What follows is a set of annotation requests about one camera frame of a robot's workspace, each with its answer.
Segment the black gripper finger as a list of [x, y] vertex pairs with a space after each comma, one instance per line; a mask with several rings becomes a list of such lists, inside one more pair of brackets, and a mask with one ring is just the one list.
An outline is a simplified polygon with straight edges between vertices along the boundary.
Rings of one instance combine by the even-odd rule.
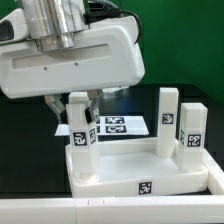
[[100, 119], [99, 105], [103, 96], [103, 91], [101, 89], [89, 90], [87, 96], [90, 105], [85, 109], [86, 121], [88, 124], [91, 122], [98, 122]]
[[61, 124], [61, 114], [65, 111], [65, 106], [61, 102], [61, 95], [45, 95], [44, 99], [49, 108], [56, 114], [58, 123]]

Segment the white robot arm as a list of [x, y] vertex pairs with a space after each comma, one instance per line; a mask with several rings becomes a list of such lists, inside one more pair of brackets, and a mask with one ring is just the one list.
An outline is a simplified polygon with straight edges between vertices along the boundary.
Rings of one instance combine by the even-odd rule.
[[60, 96], [85, 92], [86, 120], [99, 119], [102, 90], [144, 76], [138, 16], [109, 0], [15, 0], [0, 19], [0, 90], [9, 98], [43, 96], [57, 114]]

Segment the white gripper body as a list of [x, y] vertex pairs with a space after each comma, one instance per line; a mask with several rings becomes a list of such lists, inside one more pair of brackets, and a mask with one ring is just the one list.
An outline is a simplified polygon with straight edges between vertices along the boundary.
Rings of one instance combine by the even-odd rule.
[[95, 22], [70, 49], [41, 53], [33, 41], [0, 46], [0, 90], [9, 98], [139, 83], [145, 74], [133, 17]]

